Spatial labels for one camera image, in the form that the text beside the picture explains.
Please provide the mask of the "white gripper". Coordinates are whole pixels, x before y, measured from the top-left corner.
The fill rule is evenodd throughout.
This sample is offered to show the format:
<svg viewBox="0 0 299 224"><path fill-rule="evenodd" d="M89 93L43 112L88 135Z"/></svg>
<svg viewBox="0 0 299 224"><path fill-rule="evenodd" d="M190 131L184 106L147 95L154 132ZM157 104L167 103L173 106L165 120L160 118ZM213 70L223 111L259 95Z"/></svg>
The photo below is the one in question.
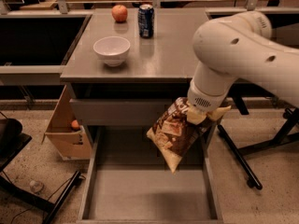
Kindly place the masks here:
<svg viewBox="0 0 299 224"><path fill-rule="evenodd" d="M188 101L192 105L187 111L187 121L198 125L206 119L206 116L212 121L217 121L231 110L229 105L220 107L226 95L226 92L216 96L205 94L195 86L192 79L187 93Z"/></svg>

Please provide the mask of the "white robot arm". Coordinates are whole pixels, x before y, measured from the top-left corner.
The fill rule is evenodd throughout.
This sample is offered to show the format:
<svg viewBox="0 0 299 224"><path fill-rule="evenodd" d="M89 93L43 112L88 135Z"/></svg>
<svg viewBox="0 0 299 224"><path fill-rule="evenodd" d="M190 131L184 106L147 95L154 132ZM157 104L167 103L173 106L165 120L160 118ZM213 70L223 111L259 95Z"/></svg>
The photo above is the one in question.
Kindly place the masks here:
<svg viewBox="0 0 299 224"><path fill-rule="evenodd" d="M270 40L270 20L259 11L203 23L192 46L199 63L188 90L189 104L214 113L233 83L243 78L299 107L299 49Z"/></svg>

